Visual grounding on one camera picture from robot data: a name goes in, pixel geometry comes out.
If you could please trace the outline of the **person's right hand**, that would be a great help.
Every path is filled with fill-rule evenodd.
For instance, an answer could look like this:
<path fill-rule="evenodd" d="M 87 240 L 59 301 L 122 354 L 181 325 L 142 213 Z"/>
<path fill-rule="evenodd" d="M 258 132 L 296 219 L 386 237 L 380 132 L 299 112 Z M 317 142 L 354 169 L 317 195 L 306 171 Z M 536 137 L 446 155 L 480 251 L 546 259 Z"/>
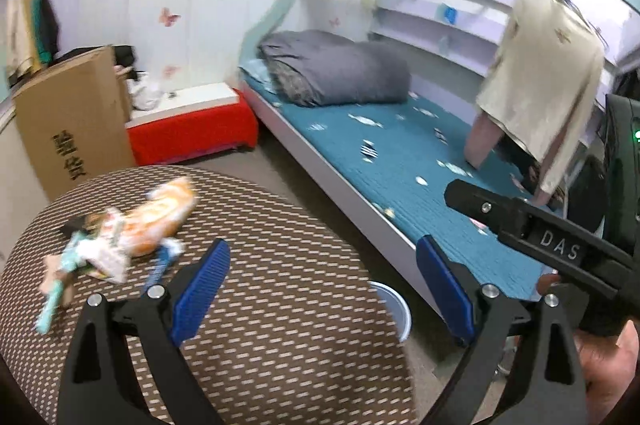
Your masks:
<path fill-rule="evenodd" d="M 633 424 L 639 417 L 639 335 L 628 320 L 617 336 L 574 333 L 586 383 L 589 424 Z"/>

